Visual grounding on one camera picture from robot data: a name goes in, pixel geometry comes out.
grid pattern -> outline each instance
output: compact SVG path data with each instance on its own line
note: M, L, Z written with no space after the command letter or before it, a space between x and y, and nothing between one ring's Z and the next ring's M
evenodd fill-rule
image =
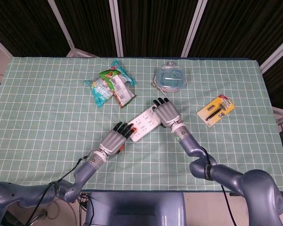
M120 109L114 98L97 108L85 79L108 69L108 58L13 58L0 86L0 181L22 185L59 179L119 121L130 121L162 96L151 86L162 59L119 59L137 84ZM196 140L220 164L242 173L262 169L283 191L283 148L256 61L178 60L187 87L168 93ZM235 110L208 128L196 115L220 94ZM219 191L189 172L188 157L170 131L158 127L110 157L84 189Z

dark fabric panel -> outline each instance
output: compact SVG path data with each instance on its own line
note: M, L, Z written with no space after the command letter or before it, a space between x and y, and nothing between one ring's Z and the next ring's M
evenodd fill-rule
M209 0L188 56L262 64L282 42L283 0Z
M56 0L76 48L99 57L116 57L109 0Z
M180 57L197 0L118 0L125 57Z
M47 0L0 0L0 42L15 57L65 57L70 51Z
M263 78L272 106L283 109L283 57L263 74Z

blue snack package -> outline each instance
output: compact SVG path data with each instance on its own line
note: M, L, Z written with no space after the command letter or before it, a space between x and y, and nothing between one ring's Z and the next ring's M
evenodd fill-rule
M110 66L110 70L117 70L119 71L121 74L120 74L120 77L125 81L125 82L130 82L130 84L132 86L135 85L135 81L130 78L127 74L127 72L119 65L118 61L117 60L114 60Z
M101 107L106 100L113 96L108 84L102 78L96 81L84 80L84 82L90 86L97 107Z

green snack package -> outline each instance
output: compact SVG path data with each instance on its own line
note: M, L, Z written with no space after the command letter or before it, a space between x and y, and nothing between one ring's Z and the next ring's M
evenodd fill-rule
M125 85L118 70L108 70L100 73L100 77L108 83L113 95L121 108L125 107L136 95Z

power strip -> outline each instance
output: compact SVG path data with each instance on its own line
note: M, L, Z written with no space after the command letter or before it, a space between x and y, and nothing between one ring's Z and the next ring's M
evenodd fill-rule
M139 141L161 124L160 118L153 112L152 107L129 122L129 124L133 123L135 128L135 132L130 136L133 142Z

